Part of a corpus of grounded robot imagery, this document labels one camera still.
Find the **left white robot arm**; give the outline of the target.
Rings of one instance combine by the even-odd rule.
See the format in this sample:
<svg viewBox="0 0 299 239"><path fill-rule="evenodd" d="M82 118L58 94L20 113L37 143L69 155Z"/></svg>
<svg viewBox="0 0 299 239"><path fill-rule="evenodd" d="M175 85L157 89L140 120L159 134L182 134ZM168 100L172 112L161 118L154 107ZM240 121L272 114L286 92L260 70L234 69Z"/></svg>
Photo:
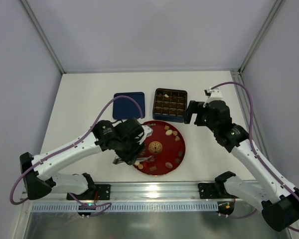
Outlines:
<svg viewBox="0 0 299 239"><path fill-rule="evenodd" d="M114 164L134 165L145 149L145 140L153 133L148 125L136 118L119 123L101 120L77 140L45 154L20 156L21 171L25 174L27 197L37 200L50 193L65 193L68 200L91 200L97 186L88 173L62 174L60 171L88 156L112 150L118 159Z"/></svg>

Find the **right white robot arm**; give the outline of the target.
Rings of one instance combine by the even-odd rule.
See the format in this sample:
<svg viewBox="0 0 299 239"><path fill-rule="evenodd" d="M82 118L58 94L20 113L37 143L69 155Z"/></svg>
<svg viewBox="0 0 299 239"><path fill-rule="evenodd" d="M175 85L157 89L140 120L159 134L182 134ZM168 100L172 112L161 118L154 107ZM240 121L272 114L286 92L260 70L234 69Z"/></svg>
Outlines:
<svg viewBox="0 0 299 239"><path fill-rule="evenodd" d="M232 172L215 178L221 193L236 196L261 212L266 223L280 232L299 220L299 188L287 180L254 146L250 135L232 122L230 109L224 101L210 103L190 101L184 122L206 126L219 145L236 157L254 176L260 187L243 182Z"/></svg>

